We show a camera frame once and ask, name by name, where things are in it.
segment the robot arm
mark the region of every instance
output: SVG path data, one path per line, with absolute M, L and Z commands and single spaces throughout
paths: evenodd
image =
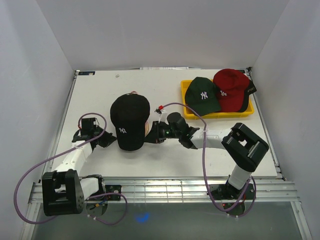
M 82 127 L 76 131 L 71 143 L 76 149 L 68 153 L 54 171 L 42 176 L 43 210 L 46 216 L 80 214 L 89 196 L 106 192 L 101 175 L 90 175 L 81 180 L 78 176 L 97 145 L 106 148 L 117 139 L 112 133 L 104 132 L 100 138 L 77 147 L 101 134 L 103 129 L 95 121 L 95 118 L 81 120 Z
M 163 143 L 167 138 L 178 139 L 188 149 L 201 149 L 204 146 L 204 131 L 189 126 L 178 112 L 167 116 L 167 123 L 160 116 L 152 123 L 150 133 L 145 137 L 147 143 Z M 215 199 L 237 199 L 244 185 L 256 170 L 269 150 L 268 144 L 243 123 L 236 123 L 230 129 L 206 130 L 207 148 L 225 149 L 236 165 L 219 191 L 213 191 Z

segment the white tabletop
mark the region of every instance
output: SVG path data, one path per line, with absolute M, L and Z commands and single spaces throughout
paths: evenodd
M 171 102 L 182 102 L 180 82 L 195 77 L 212 79 L 219 70 L 114 70 L 96 71 L 95 75 L 79 75 L 76 79 L 70 104 L 60 136 L 57 153 L 71 146 L 78 119 L 89 112 L 100 113 L 107 120 L 108 132 L 115 133 L 110 120 L 110 107 L 117 97 L 136 91 L 150 102 L 149 124 L 159 119 L 154 110 Z M 206 119 L 211 130 L 230 129 L 236 123 L 246 124 L 261 138 L 266 140 L 256 103 L 251 98 L 255 112 L 242 118 Z M 166 108 L 169 113 L 179 112 L 181 106 Z M 104 121 L 98 117 L 103 127 Z M 200 120 L 187 120 L 192 127 L 203 128 Z M 54 160 L 55 169 L 64 156 Z M 223 149 L 206 149 L 206 170 L 210 177 L 227 177 L 235 166 L 234 160 Z M 83 166 L 80 176 L 100 174 L 103 177 L 150 177 L 150 178 L 198 178 L 203 176 L 202 150 L 184 148 L 177 139 L 167 139 L 161 144 L 145 143 L 134 152 L 125 152 L 114 142 L 108 148 L 97 146 Z M 275 177 L 277 175 L 270 151 L 253 173 L 255 177 Z

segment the blue light spot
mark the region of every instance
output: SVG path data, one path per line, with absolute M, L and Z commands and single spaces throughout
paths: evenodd
M 145 214 L 139 214 L 138 216 L 135 216 L 135 220 L 138 222 L 138 223 L 145 223 L 146 221 L 148 221 L 149 219 L 149 213 L 146 212 Z

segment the red baseball cap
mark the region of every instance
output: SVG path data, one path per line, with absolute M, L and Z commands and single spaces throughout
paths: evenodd
M 244 104 L 245 110 L 248 108 L 249 94 L 246 93 L 251 81 L 242 72 L 222 69 L 214 75 L 213 83 L 219 88 L 216 98 L 221 106 L 220 112 L 239 112 Z

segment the yellow plastic bin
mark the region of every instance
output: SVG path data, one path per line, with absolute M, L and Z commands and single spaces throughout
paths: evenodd
M 182 103 L 186 104 L 185 95 L 186 91 L 190 85 L 192 80 L 183 80 L 181 81 L 181 96 Z M 204 119 L 222 119 L 222 118 L 245 118 L 255 112 L 254 106 L 252 105 L 251 99 L 249 98 L 248 108 L 244 112 L 213 112 L 207 115 L 202 116 Z M 189 109 L 183 107 L 184 117 L 186 119 L 199 119 L 196 115 L 194 115 Z

